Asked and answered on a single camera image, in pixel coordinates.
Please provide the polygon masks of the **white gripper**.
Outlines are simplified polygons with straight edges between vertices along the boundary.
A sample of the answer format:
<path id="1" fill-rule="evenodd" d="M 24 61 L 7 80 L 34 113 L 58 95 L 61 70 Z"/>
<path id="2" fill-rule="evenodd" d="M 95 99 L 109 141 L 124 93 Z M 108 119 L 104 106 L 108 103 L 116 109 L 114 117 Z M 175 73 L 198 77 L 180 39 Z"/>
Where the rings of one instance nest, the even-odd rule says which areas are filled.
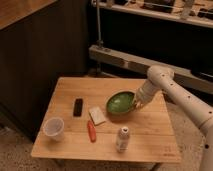
<path id="1" fill-rule="evenodd" d="M 133 98 L 133 102 L 132 102 L 133 107 L 143 108 L 147 103 L 148 103 L 147 94 L 145 93 L 144 90 L 138 89 Z"/>

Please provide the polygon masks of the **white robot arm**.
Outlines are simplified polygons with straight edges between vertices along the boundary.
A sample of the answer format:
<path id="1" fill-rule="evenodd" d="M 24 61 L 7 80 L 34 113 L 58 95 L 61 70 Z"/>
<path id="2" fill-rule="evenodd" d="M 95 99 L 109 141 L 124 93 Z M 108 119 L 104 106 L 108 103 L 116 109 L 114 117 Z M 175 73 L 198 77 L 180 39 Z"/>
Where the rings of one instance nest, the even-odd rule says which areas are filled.
<path id="1" fill-rule="evenodd" d="M 145 106 L 159 90 L 164 90 L 205 136 L 199 171 L 213 171 L 213 107 L 177 84 L 172 69 L 159 65 L 148 68 L 147 79 L 135 92 L 133 105 Z"/>

